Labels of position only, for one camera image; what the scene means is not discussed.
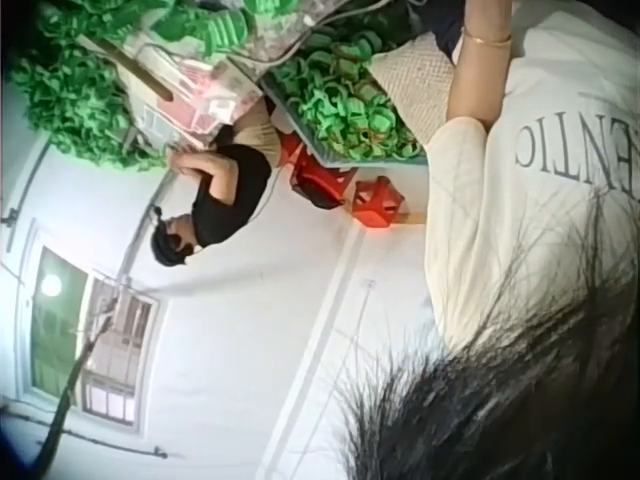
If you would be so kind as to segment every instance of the light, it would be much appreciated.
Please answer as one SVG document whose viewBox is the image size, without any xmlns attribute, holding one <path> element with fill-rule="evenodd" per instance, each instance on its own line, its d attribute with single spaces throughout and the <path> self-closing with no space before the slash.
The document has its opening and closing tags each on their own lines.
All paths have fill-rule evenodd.
<svg viewBox="0 0 640 480">
<path fill-rule="evenodd" d="M 45 275 L 40 283 L 40 291 L 47 297 L 57 297 L 62 291 L 62 281 L 60 277 L 53 274 Z"/>
</svg>

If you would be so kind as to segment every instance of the person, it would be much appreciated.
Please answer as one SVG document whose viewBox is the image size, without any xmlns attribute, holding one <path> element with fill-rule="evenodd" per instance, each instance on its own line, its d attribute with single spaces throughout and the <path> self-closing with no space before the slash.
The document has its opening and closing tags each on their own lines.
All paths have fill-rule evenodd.
<svg viewBox="0 0 640 480">
<path fill-rule="evenodd" d="M 170 150 L 168 165 L 193 179 L 198 193 L 191 213 L 162 220 L 151 236 L 155 259 L 165 267 L 182 265 L 197 247 L 228 240 L 247 225 L 280 161 L 280 139 L 264 100 L 233 125 L 233 139 L 214 151 Z"/>
<path fill-rule="evenodd" d="M 444 353 L 352 386 L 348 478 L 637 472 L 639 43 L 594 6 L 466 0 L 429 17 L 455 65 L 425 145 Z"/>
</svg>

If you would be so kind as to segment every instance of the gold bracelet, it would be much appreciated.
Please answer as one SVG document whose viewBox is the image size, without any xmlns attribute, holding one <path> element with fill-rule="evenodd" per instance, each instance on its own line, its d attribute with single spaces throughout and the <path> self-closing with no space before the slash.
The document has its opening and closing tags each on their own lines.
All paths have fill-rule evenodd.
<svg viewBox="0 0 640 480">
<path fill-rule="evenodd" d="M 469 40 L 473 40 L 478 45 L 484 45 L 485 47 L 502 48 L 502 47 L 508 47 L 509 45 L 511 45 L 511 35 L 509 35 L 507 39 L 503 40 L 502 42 L 488 42 L 481 38 L 474 37 L 467 31 L 465 27 L 462 27 L 462 34 L 465 37 L 467 37 Z"/>
</svg>

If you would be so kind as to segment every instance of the white t-shirt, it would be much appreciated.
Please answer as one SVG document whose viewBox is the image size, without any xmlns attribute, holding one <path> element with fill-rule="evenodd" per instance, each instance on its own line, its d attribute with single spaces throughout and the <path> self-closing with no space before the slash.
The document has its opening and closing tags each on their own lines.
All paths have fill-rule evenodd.
<svg viewBox="0 0 640 480">
<path fill-rule="evenodd" d="M 449 347 L 476 333 L 511 275 L 496 315 L 514 321 L 575 294 L 596 187 L 608 190 L 605 267 L 636 241 L 639 47 L 585 5 L 515 5 L 499 120 L 488 135 L 476 120 L 452 120 L 427 145 L 426 275 Z"/>
</svg>

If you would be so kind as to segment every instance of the red stool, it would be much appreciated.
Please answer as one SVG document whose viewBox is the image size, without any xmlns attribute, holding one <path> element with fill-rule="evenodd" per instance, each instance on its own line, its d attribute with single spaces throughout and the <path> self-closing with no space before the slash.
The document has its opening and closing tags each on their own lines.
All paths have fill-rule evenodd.
<svg viewBox="0 0 640 480">
<path fill-rule="evenodd" d="M 298 161 L 292 175 L 292 181 L 313 182 L 337 201 L 344 199 L 344 192 L 356 175 L 357 168 L 325 168 L 306 148 L 298 154 Z"/>
<path fill-rule="evenodd" d="M 356 182 L 351 215 L 365 227 L 387 228 L 400 211 L 404 196 L 387 177 Z"/>
<path fill-rule="evenodd" d="M 295 133 L 278 132 L 280 137 L 280 165 L 288 163 L 294 164 L 298 159 L 298 154 L 305 148 L 300 137 Z"/>
</svg>

